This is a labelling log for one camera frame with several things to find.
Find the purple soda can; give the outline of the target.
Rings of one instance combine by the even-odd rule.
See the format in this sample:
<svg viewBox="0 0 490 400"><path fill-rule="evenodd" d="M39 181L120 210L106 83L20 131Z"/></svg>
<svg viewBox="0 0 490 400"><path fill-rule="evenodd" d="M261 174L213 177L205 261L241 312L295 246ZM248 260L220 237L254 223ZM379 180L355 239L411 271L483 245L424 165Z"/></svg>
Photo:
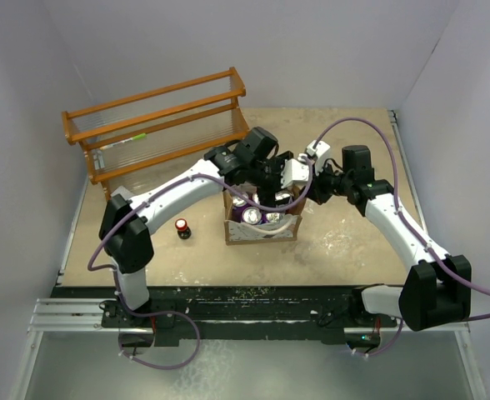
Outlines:
<svg viewBox="0 0 490 400"><path fill-rule="evenodd" d="M243 211L249 207L249 204L238 196L232 197L232 220L240 223L242 221Z"/></svg>
<svg viewBox="0 0 490 400"><path fill-rule="evenodd" d="M257 207L247 207L242 211L241 222L258 225L263 222L263 214Z"/></svg>
<svg viewBox="0 0 490 400"><path fill-rule="evenodd" d="M266 212L264 214L264 222L268 223L280 223L285 214L283 212Z"/></svg>

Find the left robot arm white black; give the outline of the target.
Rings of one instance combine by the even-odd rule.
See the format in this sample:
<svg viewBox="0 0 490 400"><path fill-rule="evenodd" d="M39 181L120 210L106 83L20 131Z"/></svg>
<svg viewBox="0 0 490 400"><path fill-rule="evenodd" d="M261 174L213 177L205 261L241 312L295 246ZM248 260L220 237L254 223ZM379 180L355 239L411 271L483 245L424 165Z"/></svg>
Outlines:
<svg viewBox="0 0 490 400"><path fill-rule="evenodd" d="M263 206L274 206L283 169L293 158L292 152L277 150L278 140L254 127L244 139L212 148L160 187L133 197L115 194L107 201L99 237L102 250L112 259L124 321L140 327L149 319L145 268L154 255L152 235L193 204L243 183L259 188Z"/></svg>

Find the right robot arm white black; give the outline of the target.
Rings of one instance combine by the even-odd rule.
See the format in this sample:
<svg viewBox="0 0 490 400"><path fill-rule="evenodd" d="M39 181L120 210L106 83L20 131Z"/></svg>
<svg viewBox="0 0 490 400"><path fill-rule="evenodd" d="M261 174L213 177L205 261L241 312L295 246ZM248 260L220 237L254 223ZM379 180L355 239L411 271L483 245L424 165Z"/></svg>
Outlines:
<svg viewBox="0 0 490 400"><path fill-rule="evenodd" d="M401 287L374 284L354 290L350 319L367 326L383 314L401 318L413 331L467 319L471 290L449 274L469 281L470 262L463 255L450 255L405 212L393 186L375 178L369 148L344 147L338 171L328 162L330 147L325 142L311 142L306 154L313 161L307 197L318 204L332 196L345 197L387 239L407 270Z"/></svg>

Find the red soda can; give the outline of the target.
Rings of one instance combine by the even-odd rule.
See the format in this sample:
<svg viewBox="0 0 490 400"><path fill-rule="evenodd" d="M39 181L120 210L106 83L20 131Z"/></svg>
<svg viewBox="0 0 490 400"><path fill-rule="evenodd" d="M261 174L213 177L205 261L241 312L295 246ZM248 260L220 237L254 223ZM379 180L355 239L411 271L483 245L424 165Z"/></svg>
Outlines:
<svg viewBox="0 0 490 400"><path fill-rule="evenodd" d="M282 190L275 193L275 206L277 208L285 207L293 202L293 194L288 190Z"/></svg>

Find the canvas bag with rope handles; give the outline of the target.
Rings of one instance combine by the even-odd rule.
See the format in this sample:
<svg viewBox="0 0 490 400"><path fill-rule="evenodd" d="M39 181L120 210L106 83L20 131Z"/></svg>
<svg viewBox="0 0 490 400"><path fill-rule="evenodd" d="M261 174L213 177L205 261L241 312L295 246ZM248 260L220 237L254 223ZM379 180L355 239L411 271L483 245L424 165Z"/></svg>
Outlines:
<svg viewBox="0 0 490 400"><path fill-rule="evenodd" d="M224 238L227 245L252 243L280 243L296 241L298 230L303 220L302 212L306 201L302 200L295 207L282 213L278 222L267 222L252 225L241 221L239 210L235 207L229 192L222 195L224 205Z"/></svg>

